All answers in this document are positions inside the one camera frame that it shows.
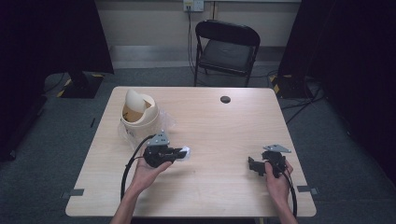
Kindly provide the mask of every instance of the wooden table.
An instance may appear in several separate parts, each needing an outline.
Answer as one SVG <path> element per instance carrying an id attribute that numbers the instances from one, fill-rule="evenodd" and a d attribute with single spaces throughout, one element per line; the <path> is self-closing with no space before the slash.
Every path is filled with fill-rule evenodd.
<path id="1" fill-rule="evenodd" d="M 66 214 L 112 217 L 120 203 L 120 182 L 133 151 L 118 133 L 127 90 L 155 99 L 176 120 L 167 131 L 169 147 L 191 148 L 188 161 L 176 161 L 160 174 L 137 202 L 136 217 L 275 217 L 265 178 L 248 168 L 263 146 L 280 144 L 294 168 L 294 186 L 306 186 L 276 96 L 271 89 L 117 87 L 93 138 Z M 229 96 L 224 104 L 221 96 Z M 134 175 L 134 163 L 127 187 Z M 298 217 L 316 213 L 310 192 L 298 192 Z"/>

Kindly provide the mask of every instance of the chair backrest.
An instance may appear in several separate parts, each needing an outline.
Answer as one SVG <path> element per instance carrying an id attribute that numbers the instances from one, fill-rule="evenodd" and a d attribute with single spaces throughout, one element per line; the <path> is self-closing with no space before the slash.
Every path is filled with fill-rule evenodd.
<path id="1" fill-rule="evenodd" d="M 206 39 L 222 42 L 230 42 L 238 45 L 254 46 L 260 45 L 260 36 L 252 28 L 246 25 L 237 25 L 224 21 L 200 21 L 195 26 L 195 33 Z"/>

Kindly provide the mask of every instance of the controller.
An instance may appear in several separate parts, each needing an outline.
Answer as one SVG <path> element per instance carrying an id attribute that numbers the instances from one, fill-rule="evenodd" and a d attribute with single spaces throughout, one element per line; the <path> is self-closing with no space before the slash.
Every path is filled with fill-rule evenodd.
<path id="1" fill-rule="evenodd" d="M 162 131 L 148 141 L 148 146 L 143 153 L 143 158 L 151 167 L 157 168 L 166 161 L 184 161 L 190 157 L 188 147 L 172 148 L 168 147 L 169 140 Z"/>
<path id="2" fill-rule="evenodd" d="M 262 159 L 265 162 L 269 162 L 273 167 L 274 177 L 279 178 L 279 174 L 285 172 L 286 170 L 286 157 L 282 156 L 282 152 L 290 152 L 288 149 L 274 145 L 276 147 L 265 147 L 267 151 L 262 153 Z M 254 161 L 252 158 L 248 157 L 247 162 L 249 165 L 249 170 L 259 173 L 260 176 L 265 174 L 265 164 L 262 161 Z"/>

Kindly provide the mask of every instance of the wall outlet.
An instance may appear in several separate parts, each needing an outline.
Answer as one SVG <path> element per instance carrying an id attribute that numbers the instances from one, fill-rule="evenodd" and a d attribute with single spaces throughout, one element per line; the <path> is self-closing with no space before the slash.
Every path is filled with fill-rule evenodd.
<path id="1" fill-rule="evenodd" d="M 188 7 L 193 11 L 194 0 L 183 0 L 183 11 L 188 11 Z"/>
<path id="2" fill-rule="evenodd" d="M 204 0 L 183 0 L 183 11 L 204 11 Z"/>

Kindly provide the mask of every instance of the chair seat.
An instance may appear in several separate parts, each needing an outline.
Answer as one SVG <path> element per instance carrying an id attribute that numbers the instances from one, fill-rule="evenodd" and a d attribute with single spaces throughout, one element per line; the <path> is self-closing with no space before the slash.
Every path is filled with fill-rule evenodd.
<path id="1" fill-rule="evenodd" d="M 225 67 L 236 73 L 246 73 L 254 48 L 209 40 L 200 59 L 202 67 Z"/>

